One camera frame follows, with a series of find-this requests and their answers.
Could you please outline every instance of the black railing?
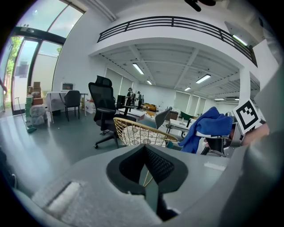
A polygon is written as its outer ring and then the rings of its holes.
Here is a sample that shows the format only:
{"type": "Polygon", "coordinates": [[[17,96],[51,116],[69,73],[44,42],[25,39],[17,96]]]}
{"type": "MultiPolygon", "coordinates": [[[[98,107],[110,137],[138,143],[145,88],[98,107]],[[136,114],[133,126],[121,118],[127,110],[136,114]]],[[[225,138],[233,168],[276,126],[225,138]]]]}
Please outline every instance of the black railing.
{"type": "Polygon", "coordinates": [[[99,36],[98,42],[106,38],[109,38],[113,35],[125,31],[130,31],[133,29],[138,29],[143,27],[163,27],[163,26],[187,28],[214,36],[218,39],[221,39],[225,43],[231,45],[232,47],[236,48],[238,51],[240,51],[243,55],[245,55],[249,60],[251,60],[257,66],[252,48],[243,45],[240,41],[233,38],[233,36],[230,33],[209,23],[185,17],[152,16],[152,17],[145,17],[145,18],[124,22],[122,24],[116,25],[114,27],[111,27],[103,31],[99,36]]]}

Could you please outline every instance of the ceiling beam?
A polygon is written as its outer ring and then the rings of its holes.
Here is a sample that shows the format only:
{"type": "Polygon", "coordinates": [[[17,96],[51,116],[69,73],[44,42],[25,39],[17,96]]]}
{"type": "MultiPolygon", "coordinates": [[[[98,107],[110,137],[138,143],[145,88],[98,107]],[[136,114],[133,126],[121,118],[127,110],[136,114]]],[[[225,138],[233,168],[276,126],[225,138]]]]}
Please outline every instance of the ceiling beam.
{"type": "Polygon", "coordinates": [[[237,73],[237,74],[235,74],[235,75],[226,77],[225,79],[222,79],[222,80],[219,80],[219,81],[217,81],[217,82],[208,84],[208,85],[206,85],[206,86],[200,88],[200,90],[205,90],[205,89],[208,89],[208,88],[211,88],[211,87],[221,86],[221,85],[223,85],[223,84],[226,84],[226,83],[229,83],[229,82],[231,82],[231,81],[238,80],[238,79],[240,79],[240,75],[237,73]]]}
{"type": "Polygon", "coordinates": [[[104,61],[106,63],[106,67],[110,68],[111,70],[115,71],[116,73],[126,77],[127,79],[129,79],[129,80],[131,80],[133,82],[139,82],[139,80],[136,77],[134,77],[133,75],[128,73],[125,69],[123,69],[119,65],[113,63],[112,61],[110,61],[106,57],[103,57],[101,55],[97,55],[97,56],[95,56],[95,58],[104,61]]]}
{"type": "Polygon", "coordinates": [[[198,55],[199,49],[195,48],[194,51],[192,52],[185,68],[183,69],[182,74],[180,75],[179,79],[177,80],[176,85],[174,86],[174,88],[176,89],[176,87],[178,86],[178,84],[181,82],[181,80],[184,78],[184,76],[186,75],[189,67],[192,65],[192,63],[194,62],[196,56],[198,55]]]}
{"type": "MultiPolygon", "coordinates": [[[[251,90],[250,91],[250,96],[252,95],[256,95],[257,93],[259,93],[259,90],[251,90]]],[[[223,97],[239,97],[240,96],[240,92],[231,92],[231,93],[224,93],[224,94],[215,94],[214,96],[218,97],[218,98],[223,98],[223,97]]]]}
{"type": "Polygon", "coordinates": [[[128,46],[129,49],[131,50],[131,52],[133,53],[133,55],[135,56],[135,58],[141,62],[141,64],[143,65],[144,69],[146,70],[146,73],[149,75],[149,77],[151,78],[151,81],[154,85],[156,85],[156,81],[154,80],[154,77],[151,73],[151,71],[149,70],[146,62],[144,61],[143,57],[141,56],[139,50],[137,49],[137,47],[135,45],[130,45],[128,46]]]}
{"type": "MultiPolygon", "coordinates": [[[[163,64],[172,64],[172,65],[178,65],[178,66],[186,66],[185,64],[183,64],[183,63],[175,63],[175,62],[169,62],[169,61],[148,61],[148,60],[144,60],[144,62],[151,62],[151,63],[163,63],[163,64]]],[[[199,68],[197,68],[197,67],[193,67],[193,66],[188,66],[189,68],[191,68],[191,69],[195,69],[195,70],[198,70],[198,71],[202,71],[202,72],[204,72],[204,73],[208,73],[208,74],[210,74],[210,75],[213,75],[213,76],[216,76],[216,77],[218,77],[218,78],[220,78],[220,79],[223,79],[224,77],[222,77],[222,76],[220,76],[220,75],[218,75],[218,74],[215,74],[215,73],[213,73],[213,72],[210,72],[210,71],[207,71],[207,70],[204,70],[204,69],[199,69],[199,68]]]]}

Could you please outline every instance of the green foliage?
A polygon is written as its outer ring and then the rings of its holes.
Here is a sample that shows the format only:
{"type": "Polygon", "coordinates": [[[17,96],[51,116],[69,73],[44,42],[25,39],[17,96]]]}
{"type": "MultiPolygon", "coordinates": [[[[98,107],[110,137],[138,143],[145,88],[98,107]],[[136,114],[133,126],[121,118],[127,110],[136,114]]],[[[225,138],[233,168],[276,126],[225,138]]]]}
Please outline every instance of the green foliage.
{"type": "Polygon", "coordinates": [[[59,54],[60,54],[60,52],[61,52],[61,49],[62,49],[62,46],[60,46],[60,47],[58,47],[56,50],[57,50],[57,52],[58,52],[58,56],[59,56],[59,54]]]}
{"type": "Polygon", "coordinates": [[[13,67],[14,67],[14,62],[13,62],[13,60],[9,59],[8,64],[7,64],[7,70],[6,70],[6,73],[7,73],[8,76],[12,75],[13,67]]]}
{"type": "Polygon", "coordinates": [[[15,60],[15,58],[17,56],[19,47],[22,43],[22,39],[23,39],[22,37],[12,37],[12,41],[13,41],[14,46],[12,48],[10,59],[12,59],[13,61],[15,60]]]}
{"type": "Polygon", "coordinates": [[[15,63],[15,59],[19,50],[19,47],[22,43],[22,39],[21,37],[12,37],[12,41],[13,41],[13,48],[8,60],[8,64],[7,64],[7,76],[10,77],[13,73],[13,68],[14,68],[14,63],[15,63]]]}

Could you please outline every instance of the blue cloth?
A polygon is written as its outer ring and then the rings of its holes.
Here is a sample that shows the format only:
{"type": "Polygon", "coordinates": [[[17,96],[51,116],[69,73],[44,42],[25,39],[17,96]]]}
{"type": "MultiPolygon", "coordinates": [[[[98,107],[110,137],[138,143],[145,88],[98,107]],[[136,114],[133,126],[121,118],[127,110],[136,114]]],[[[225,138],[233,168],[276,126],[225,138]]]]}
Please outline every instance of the blue cloth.
{"type": "Polygon", "coordinates": [[[185,139],[178,143],[183,146],[181,151],[196,154],[201,137],[195,135],[196,131],[212,136],[226,136],[232,130],[233,118],[219,114],[216,107],[211,107],[201,115],[190,127],[185,139]]]}

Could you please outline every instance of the plastic bag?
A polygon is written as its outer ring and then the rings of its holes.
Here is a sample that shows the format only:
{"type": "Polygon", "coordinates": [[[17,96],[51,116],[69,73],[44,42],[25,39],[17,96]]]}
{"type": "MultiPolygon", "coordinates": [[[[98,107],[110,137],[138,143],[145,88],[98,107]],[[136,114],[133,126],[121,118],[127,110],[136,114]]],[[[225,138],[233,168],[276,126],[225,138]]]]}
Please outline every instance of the plastic bag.
{"type": "Polygon", "coordinates": [[[30,109],[31,117],[39,117],[45,114],[45,107],[43,105],[34,105],[30,109]]]}
{"type": "Polygon", "coordinates": [[[32,125],[41,125],[41,124],[44,124],[43,116],[32,117],[32,125]]]}

